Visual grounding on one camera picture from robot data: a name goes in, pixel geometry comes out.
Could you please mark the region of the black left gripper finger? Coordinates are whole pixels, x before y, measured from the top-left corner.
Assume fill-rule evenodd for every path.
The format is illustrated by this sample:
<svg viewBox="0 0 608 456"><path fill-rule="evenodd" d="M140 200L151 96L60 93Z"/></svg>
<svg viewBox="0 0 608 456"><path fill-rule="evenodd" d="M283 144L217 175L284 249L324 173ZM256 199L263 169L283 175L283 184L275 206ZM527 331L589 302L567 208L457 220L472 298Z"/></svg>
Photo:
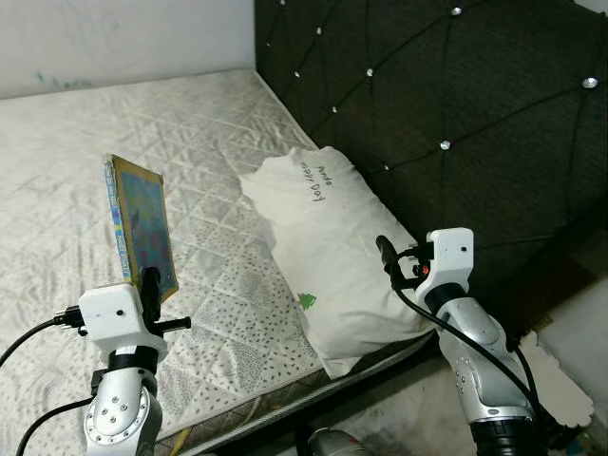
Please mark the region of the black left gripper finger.
<svg viewBox="0 0 608 456"><path fill-rule="evenodd" d="M157 268L143 268L140 273L140 305L143 323L157 323L161 312L161 275Z"/></svg>

